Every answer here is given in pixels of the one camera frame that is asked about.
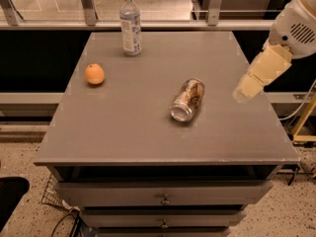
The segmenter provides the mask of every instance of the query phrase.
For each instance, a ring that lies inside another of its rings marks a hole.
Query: plastic bottle
[[[133,0],[125,0],[119,9],[123,50],[126,55],[141,52],[141,29],[139,8]]]

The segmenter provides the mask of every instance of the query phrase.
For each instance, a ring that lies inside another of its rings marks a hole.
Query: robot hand
[[[316,52],[316,0],[292,0],[276,17],[269,38],[241,78],[233,97],[253,99],[291,66],[292,58]]]

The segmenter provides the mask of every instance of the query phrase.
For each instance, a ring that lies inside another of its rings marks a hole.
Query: drawer knob
[[[164,220],[160,227],[163,228],[163,229],[167,229],[167,228],[169,228],[169,225],[167,225],[166,220]]]
[[[167,198],[167,195],[164,195],[164,199],[160,202],[161,205],[169,205],[170,201]]]

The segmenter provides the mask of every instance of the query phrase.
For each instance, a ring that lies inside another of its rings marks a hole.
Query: wire basket
[[[47,185],[45,187],[45,191],[41,198],[41,203],[48,204],[59,210],[68,210],[68,208],[65,207],[63,200],[58,196],[57,192],[53,189],[53,186],[57,183],[57,180],[52,175],[50,175]]]

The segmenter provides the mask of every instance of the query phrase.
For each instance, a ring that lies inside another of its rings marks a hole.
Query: black chair
[[[25,178],[0,178],[0,232],[29,188],[30,183]]]

